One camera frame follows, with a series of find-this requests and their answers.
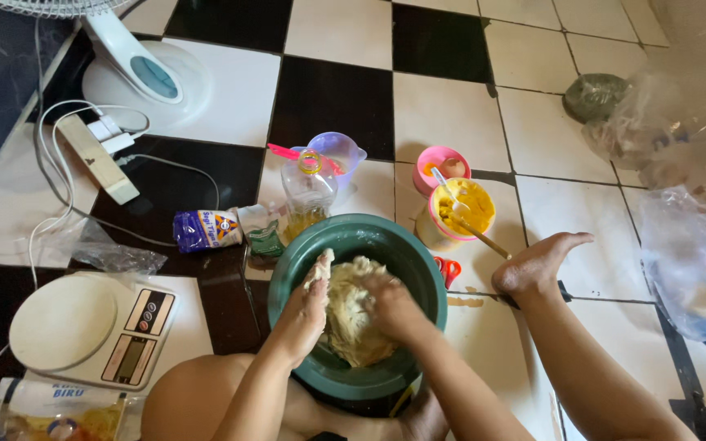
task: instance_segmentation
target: digital kitchen scale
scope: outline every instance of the digital kitchen scale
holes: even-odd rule
[[[172,321],[178,297],[103,274],[79,272],[34,291],[10,324],[15,357],[28,369],[90,385],[141,390]]]

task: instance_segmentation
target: hand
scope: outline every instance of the hand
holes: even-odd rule
[[[365,304],[372,323],[383,334],[407,346],[420,338],[424,329],[435,326],[421,311],[407,288],[394,276],[378,275],[363,278],[361,285],[371,301]]]
[[[565,256],[578,245],[590,243],[590,233],[557,233],[531,245],[506,261],[492,275],[498,294],[507,294],[519,303],[529,292],[549,293],[557,289],[557,271]]]
[[[290,369],[296,369],[320,338],[326,327],[328,267],[321,256],[307,278],[290,294],[264,348],[282,354]]]

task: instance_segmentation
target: electric fan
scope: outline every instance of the electric fan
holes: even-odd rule
[[[186,50],[139,42],[112,8],[130,0],[0,0],[0,9],[41,18],[80,18],[96,57],[83,75],[83,95],[96,105],[142,111],[152,126],[168,130],[191,122],[208,105],[211,76]],[[110,114],[125,129],[143,127],[131,111]]]

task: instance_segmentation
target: wooden stick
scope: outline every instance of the wooden stick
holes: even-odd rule
[[[497,245],[495,242],[492,241],[491,238],[488,238],[481,234],[478,230],[476,230],[474,227],[471,227],[470,224],[462,220],[459,216],[452,215],[451,217],[452,221],[456,222],[459,224],[459,226],[463,227],[465,230],[468,230],[470,234],[473,236],[476,236],[477,238],[481,239],[481,242],[484,242],[486,245],[488,245],[491,249],[494,249],[499,255],[503,256],[503,258],[507,261],[509,261],[512,258],[511,253],[508,253],[505,249],[503,249],[500,245]]]

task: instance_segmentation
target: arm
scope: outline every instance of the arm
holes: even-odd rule
[[[242,377],[212,441],[277,439],[290,371],[301,364],[326,326],[330,259],[333,257],[321,255],[304,283],[290,295],[274,329]]]
[[[456,439],[533,439],[427,319],[403,285],[390,276],[375,276],[363,283],[374,299],[369,309],[375,326],[407,346],[418,359]]]
[[[575,246],[592,241],[587,233],[546,238],[498,268],[493,286],[522,309],[549,380],[586,439],[696,440],[604,351],[563,301],[560,264]]]

